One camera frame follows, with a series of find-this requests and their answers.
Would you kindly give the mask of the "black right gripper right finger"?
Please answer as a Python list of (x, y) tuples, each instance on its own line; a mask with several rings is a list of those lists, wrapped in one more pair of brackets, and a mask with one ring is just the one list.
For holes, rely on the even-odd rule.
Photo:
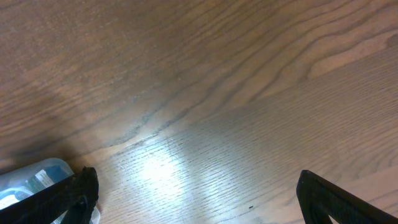
[(310, 170), (303, 170), (296, 194), (306, 224), (397, 223), (397, 218), (361, 200)]

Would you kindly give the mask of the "clear plastic container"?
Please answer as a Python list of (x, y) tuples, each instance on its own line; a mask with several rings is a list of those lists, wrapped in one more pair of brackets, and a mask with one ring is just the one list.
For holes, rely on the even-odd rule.
[[(61, 166), (65, 170), (71, 170), (70, 166), (65, 161), (51, 158), (1, 175), (1, 210), (34, 195), (24, 187), (23, 182), (39, 170), (55, 165)], [(64, 224), (62, 223), (63, 218), (64, 216), (61, 215), (51, 224)], [(100, 222), (100, 218), (100, 211), (95, 206), (89, 224), (98, 224)]]

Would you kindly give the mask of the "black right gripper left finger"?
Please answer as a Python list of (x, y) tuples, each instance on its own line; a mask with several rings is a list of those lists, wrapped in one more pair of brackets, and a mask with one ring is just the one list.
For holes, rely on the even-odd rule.
[(51, 187), (1, 210), (1, 223), (51, 224), (61, 215), (65, 224), (89, 224), (99, 199), (95, 168), (84, 167)]

